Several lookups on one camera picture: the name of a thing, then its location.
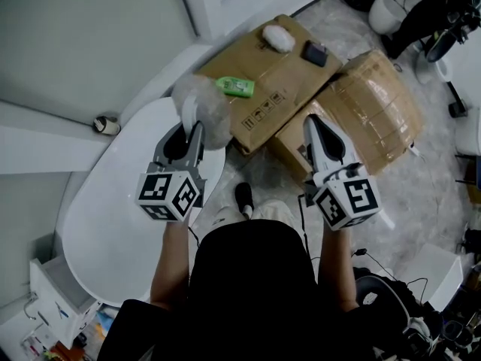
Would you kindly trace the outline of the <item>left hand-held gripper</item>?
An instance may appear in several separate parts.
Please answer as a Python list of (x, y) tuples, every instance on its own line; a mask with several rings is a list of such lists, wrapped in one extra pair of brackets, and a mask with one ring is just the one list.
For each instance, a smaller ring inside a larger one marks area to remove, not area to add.
[(205, 128), (197, 121), (189, 135), (178, 123), (156, 145), (153, 161), (170, 165), (179, 160), (181, 169), (167, 167), (143, 173), (138, 181), (135, 203), (152, 220), (183, 222), (194, 207), (203, 205), (206, 180), (198, 172), (204, 156)]

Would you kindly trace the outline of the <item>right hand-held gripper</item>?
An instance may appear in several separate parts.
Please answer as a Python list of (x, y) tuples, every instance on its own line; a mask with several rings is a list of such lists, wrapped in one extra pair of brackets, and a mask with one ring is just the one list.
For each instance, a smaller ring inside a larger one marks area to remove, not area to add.
[(330, 230), (355, 226), (378, 214), (382, 205), (377, 182), (358, 162), (349, 136), (318, 115), (308, 115), (303, 127), (307, 159), (314, 173), (327, 176), (332, 166), (344, 166), (330, 174), (312, 198)]

